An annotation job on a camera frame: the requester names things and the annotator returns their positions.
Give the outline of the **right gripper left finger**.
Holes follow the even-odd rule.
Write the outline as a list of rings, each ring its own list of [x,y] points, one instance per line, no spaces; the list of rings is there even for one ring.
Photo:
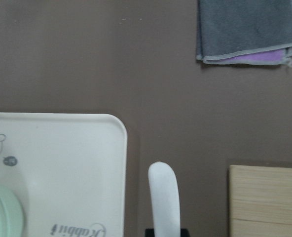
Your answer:
[[[145,237],[155,237],[154,229],[145,229]]]

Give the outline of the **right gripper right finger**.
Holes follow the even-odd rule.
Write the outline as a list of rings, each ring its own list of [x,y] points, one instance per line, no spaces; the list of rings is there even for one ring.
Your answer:
[[[180,237],[189,237],[189,231],[188,229],[181,229],[181,235]]]

